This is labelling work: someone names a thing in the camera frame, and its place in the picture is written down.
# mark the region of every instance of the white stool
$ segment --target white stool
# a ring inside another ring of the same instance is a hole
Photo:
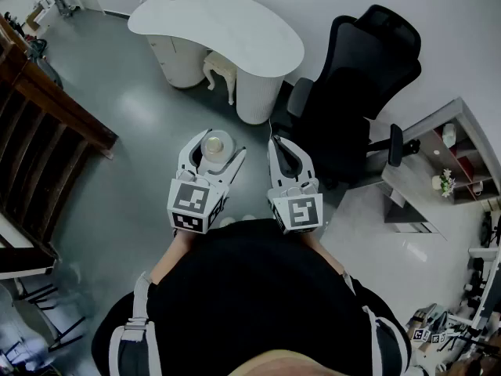
[[[211,70],[214,70],[216,74],[225,78],[226,86],[228,86],[228,103],[233,105],[235,103],[235,100],[233,100],[233,93],[235,92],[236,83],[236,65],[226,57],[221,56],[218,52],[212,52],[205,57],[204,74],[211,83],[208,86],[209,90],[214,89],[216,85],[212,78]]]

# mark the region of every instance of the white table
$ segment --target white table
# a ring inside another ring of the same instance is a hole
[[[268,120],[285,75],[305,55],[294,30],[253,0],[148,0],[132,13],[128,28],[147,35],[176,88],[204,79],[207,48],[232,61],[238,67],[236,111],[248,124]]]
[[[37,36],[41,37],[60,17],[56,4],[52,4],[47,9],[43,9],[34,19],[40,25]]]
[[[496,211],[492,212],[492,232],[494,232],[494,227],[497,226],[499,221],[499,213]],[[501,270],[501,245],[497,247],[495,244],[492,248],[470,248],[468,253],[470,257],[482,258],[484,262],[488,262],[490,264],[490,272],[488,274],[487,282],[485,284],[484,292],[482,293],[480,305],[478,306],[477,311],[472,320],[460,318],[454,316],[454,320],[459,321],[460,323],[467,324],[468,326],[472,326],[474,329],[481,330],[484,328],[485,323],[488,318],[491,316],[490,312],[484,313],[485,304],[489,300],[490,305],[488,307],[492,308],[492,301],[497,302],[499,300],[499,285],[501,284],[499,272]]]

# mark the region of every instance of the chair backrest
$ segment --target chair backrest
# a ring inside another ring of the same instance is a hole
[[[371,6],[360,19],[339,16],[330,31],[326,63],[312,90],[314,107],[307,116],[324,112],[375,119],[386,103],[415,80],[421,38],[398,14]]]

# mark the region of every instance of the gray floor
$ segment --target gray floor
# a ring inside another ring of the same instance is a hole
[[[95,157],[86,166],[53,238],[62,258],[55,278],[81,295],[92,336],[110,307],[169,246],[170,181],[179,150],[198,132],[225,129],[247,148],[222,217],[271,217],[265,199],[271,186],[269,125],[244,124],[227,104],[222,78],[216,79],[213,92],[206,81],[190,90],[173,89],[146,38],[130,32],[126,20],[92,11],[76,13],[44,38],[49,42],[47,56],[67,93],[120,137],[112,161]],[[289,90],[283,88],[273,118],[284,115]],[[325,220],[341,195],[326,195]],[[86,374],[92,368],[89,342],[87,338],[81,349],[74,349],[74,355],[87,359]]]

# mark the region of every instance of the person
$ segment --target person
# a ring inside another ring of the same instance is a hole
[[[16,21],[17,17],[15,16],[12,18],[10,16],[10,12],[7,11],[4,16],[5,20],[9,23],[9,25],[13,28],[14,31],[18,31],[19,34],[24,38],[26,35],[24,34],[23,28],[20,26],[20,24]]]
[[[409,366],[409,339],[384,301],[313,233],[284,236],[273,219],[179,230],[150,278],[162,375],[393,376]],[[133,301],[115,304],[93,338],[102,375]]]

